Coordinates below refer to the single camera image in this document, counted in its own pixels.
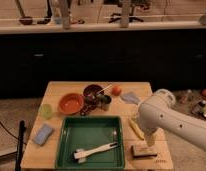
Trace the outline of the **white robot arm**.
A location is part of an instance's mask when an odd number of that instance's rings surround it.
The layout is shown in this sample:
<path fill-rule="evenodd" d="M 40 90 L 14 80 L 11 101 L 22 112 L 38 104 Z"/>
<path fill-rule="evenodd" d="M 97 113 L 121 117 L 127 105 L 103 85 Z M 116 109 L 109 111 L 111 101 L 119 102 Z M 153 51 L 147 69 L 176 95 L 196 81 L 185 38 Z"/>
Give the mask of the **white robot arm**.
<path fill-rule="evenodd" d="M 206 151 L 206 122 L 172 109 L 175 96 L 167 89 L 158 89 L 138 107 L 137 122 L 145 135 L 158 128 L 168 130 Z"/>

